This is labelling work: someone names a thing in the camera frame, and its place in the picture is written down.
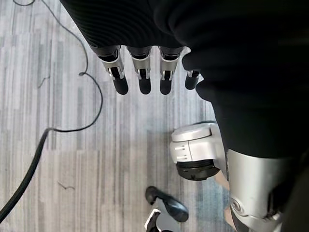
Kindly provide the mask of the robot left hand black silver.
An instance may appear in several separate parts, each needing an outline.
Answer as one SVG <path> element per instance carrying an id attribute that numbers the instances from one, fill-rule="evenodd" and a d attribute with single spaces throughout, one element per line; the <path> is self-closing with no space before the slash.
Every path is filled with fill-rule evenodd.
<path id="1" fill-rule="evenodd" d="M 282 230 L 309 229 L 309 3 L 306 0 L 161 0 L 157 28 L 190 48 L 227 146 L 300 158 Z"/>

